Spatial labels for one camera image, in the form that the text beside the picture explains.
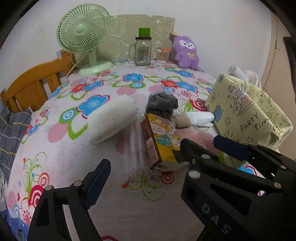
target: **stuffed animal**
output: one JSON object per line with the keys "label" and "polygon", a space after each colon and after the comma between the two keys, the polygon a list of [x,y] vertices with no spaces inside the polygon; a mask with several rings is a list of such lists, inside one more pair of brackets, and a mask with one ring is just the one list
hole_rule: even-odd
{"label": "stuffed animal", "polygon": [[197,56],[196,46],[189,37],[175,36],[172,48],[176,52],[175,60],[180,68],[199,69],[200,59]]}

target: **green electric fan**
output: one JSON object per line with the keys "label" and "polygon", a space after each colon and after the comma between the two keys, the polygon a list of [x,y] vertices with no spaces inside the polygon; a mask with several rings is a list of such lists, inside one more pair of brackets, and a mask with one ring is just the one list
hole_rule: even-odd
{"label": "green electric fan", "polygon": [[61,19],[57,28],[59,45],[69,53],[89,54],[89,64],[79,70],[79,75],[95,74],[113,66],[110,61],[96,60],[96,47],[109,26],[109,13],[97,4],[81,4]]}

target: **white roll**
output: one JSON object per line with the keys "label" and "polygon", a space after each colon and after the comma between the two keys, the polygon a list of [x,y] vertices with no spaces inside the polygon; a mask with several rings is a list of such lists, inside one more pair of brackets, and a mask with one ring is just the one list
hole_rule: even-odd
{"label": "white roll", "polygon": [[206,126],[206,127],[213,126],[211,122],[215,119],[215,117],[209,111],[187,112],[186,114],[192,126]]}
{"label": "white roll", "polygon": [[122,95],[93,111],[87,118],[89,143],[98,144],[127,127],[137,117],[133,101]]}
{"label": "white roll", "polygon": [[236,78],[239,78],[247,82],[249,81],[246,75],[242,72],[242,70],[236,64],[231,65],[227,72]]}

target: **wooden headboard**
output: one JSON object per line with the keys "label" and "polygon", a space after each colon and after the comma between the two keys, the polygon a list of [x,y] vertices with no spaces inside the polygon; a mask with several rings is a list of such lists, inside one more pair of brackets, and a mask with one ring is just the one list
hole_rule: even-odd
{"label": "wooden headboard", "polygon": [[18,102],[22,110],[27,110],[29,106],[33,111],[39,110],[48,99],[42,79],[46,79],[50,91],[54,92],[61,85],[58,73],[65,71],[67,74],[73,67],[71,54],[62,50],[61,55],[62,58],[37,65],[19,76],[6,92],[0,94],[4,106],[10,111],[19,112]]}

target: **fan base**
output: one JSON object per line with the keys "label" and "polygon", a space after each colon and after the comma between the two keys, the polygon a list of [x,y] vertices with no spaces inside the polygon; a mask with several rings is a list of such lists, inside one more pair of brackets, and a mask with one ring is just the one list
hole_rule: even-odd
{"label": "fan base", "polygon": [[113,67],[113,64],[110,61],[97,61],[95,66],[90,67],[89,64],[83,66],[78,74],[79,75],[89,75],[96,74]]}

